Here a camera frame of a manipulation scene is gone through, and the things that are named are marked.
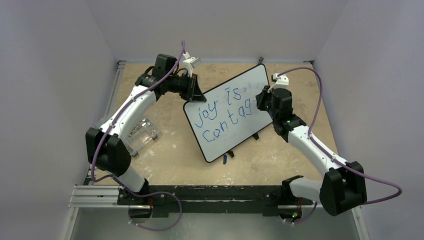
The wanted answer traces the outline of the clear plastic screw organizer box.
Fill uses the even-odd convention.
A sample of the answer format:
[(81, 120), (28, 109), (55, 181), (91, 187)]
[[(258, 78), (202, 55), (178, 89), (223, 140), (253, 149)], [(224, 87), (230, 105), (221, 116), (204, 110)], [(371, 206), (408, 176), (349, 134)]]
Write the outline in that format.
[(132, 157), (135, 157), (141, 150), (152, 145), (160, 135), (159, 128), (149, 118), (142, 118), (130, 131), (126, 144)]

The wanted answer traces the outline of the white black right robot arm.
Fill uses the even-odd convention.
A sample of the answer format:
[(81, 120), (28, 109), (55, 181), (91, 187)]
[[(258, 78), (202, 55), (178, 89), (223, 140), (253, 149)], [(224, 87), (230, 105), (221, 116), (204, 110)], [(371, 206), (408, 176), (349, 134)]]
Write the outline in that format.
[(315, 138), (311, 128), (293, 112), (292, 93), (266, 85), (255, 97), (260, 111), (269, 114), (275, 133), (298, 149), (322, 175), (322, 180), (295, 176), (282, 182), (280, 196), (288, 204), (308, 199), (337, 216), (367, 201), (364, 169), (356, 161), (347, 162)]

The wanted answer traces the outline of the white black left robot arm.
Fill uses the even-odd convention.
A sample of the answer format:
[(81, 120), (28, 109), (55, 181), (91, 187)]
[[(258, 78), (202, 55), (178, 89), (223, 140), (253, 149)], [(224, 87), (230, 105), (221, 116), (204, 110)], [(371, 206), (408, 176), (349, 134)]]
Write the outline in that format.
[(128, 136), (140, 123), (145, 112), (166, 93), (176, 93), (188, 102), (206, 102), (194, 68), (199, 57), (182, 52), (179, 57), (159, 54), (135, 81), (129, 96), (118, 110), (98, 128), (85, 134), (88, 162), (93, 169), (107, 173), (124, 188), (138, 205), (146, 203), (153, 193), (149, 182), (132, 167)]

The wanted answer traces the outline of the white whiteboard with black frame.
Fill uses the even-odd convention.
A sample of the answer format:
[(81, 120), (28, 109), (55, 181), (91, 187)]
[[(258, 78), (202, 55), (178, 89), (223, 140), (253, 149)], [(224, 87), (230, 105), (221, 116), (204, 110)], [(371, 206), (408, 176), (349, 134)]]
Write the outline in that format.
[(186, 102), (183, 112), (207, 163), (271, 124), (257, 108), (256, 95), (269, 85), (264, 64), (258, 64), (207, 90), (206, 102)]

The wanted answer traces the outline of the aluminium frame rail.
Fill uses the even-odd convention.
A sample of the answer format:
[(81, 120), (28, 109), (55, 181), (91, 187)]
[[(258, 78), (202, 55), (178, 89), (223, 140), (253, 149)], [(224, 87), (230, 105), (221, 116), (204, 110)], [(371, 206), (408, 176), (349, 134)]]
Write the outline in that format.
[(256, 109), (268, 113), (277, 135), (291, 144), (322, 174), (321, 181), (302, 175), (285, 179), (280, 185), (150, 185), (131, 166), (132, 153), (123, 140), (136, 125), (136, 118), (167, 92), (178, 93), (189, 103), (206, 103), (211, 92), (202, 92), (193, 66), (184, 61), (186, 73), (178, 75), (177, 60), (150, 66), (135, 83), (131, 94), (118, 111), (99, 128), (89, 128), (85, 134), (90, 171), (100, 169), (117, 182), (116, 186), (77, 186), (72, 194), (73, 208), (127, 207), (129, 223), (139, 227), (137, 219), (142, 209), (156, 218), (170, 213), (262, 214), (273, 217), (278, 207), (296, 204), (292, 215), (281, 214), (284, 223), (296, 225), (305, 218), (301, 202), (308, 200), (322, 205), (331, 216), (340, 215), (367, 203), (363, 167), (348, 162), (331, 151), (293, 112), (292, 93), (287, 89), (284, 73), (272, 76), (273, 85), (260, 86), (256, 94)]

